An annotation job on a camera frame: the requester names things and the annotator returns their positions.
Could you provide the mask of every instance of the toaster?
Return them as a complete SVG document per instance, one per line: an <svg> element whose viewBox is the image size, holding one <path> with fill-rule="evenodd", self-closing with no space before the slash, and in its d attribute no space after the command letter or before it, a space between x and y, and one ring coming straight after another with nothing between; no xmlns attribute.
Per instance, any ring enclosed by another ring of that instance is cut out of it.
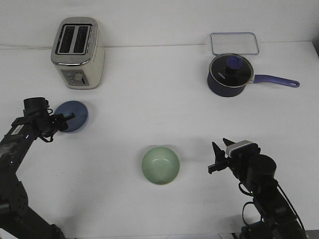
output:
<svg viewBox="0 0 319 239"><path fill-rule="evenodd" d="M91 89L102 77L105 49L97 22L90 17L64 19L51 51L55 65L67 87Z"/></svg>

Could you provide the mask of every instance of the white table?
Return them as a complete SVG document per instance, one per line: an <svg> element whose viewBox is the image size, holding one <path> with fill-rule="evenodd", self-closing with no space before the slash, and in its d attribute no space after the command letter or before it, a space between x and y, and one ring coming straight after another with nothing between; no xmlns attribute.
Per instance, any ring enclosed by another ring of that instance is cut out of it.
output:
<svg viewBox="0 0 319 239"><path fill-rule="evenodd" d="M248 85L236 97L207 86L212 60L204 45L107 48L101 84L67 88L50 50L0 51L0 132L22 116L23 100L68 100L89 110L86 126L37 140L17 175L29 205L69 238L238 232L250 198L229 169L209 175L211 142L256 142L277 164L284 188L307 230L318 229L319 59L311 42L260 43L248 57L255 74L298 80L299 88ZM154 145L180 159L177 178L148 182L141 160ZM258 219L247 210L248 221Z"/></svg>

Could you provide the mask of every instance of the purple handle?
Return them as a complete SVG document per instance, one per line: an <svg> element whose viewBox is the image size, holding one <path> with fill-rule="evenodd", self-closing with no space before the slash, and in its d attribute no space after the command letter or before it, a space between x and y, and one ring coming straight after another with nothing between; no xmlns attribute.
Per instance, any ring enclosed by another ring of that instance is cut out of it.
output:
<svg viewBox="0 0 319 239"><path fill-rule="evenodd" d="M298 81L293 81L285 78L280 78L276 76L268 76L268 75L255 75L254 83L259 82L271 82L275 84L280 84L284 86L290 86L297 88L299 87L300 83Z"/></svg>

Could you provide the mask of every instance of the navy blue saucepan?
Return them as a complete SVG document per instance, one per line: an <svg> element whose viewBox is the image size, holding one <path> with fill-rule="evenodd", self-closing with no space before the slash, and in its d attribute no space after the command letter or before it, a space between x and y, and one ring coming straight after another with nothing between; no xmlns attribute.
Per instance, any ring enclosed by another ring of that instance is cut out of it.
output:
<svg viewBox="0 0 319 239"><path fill-rule="evenodd" d="M271 82L295 88L300 85L298 81L276 76L254 75L250 62L233 53L221 54L212 60L207 82L214 93L223 97L240 94L249 83Z"/></svg>

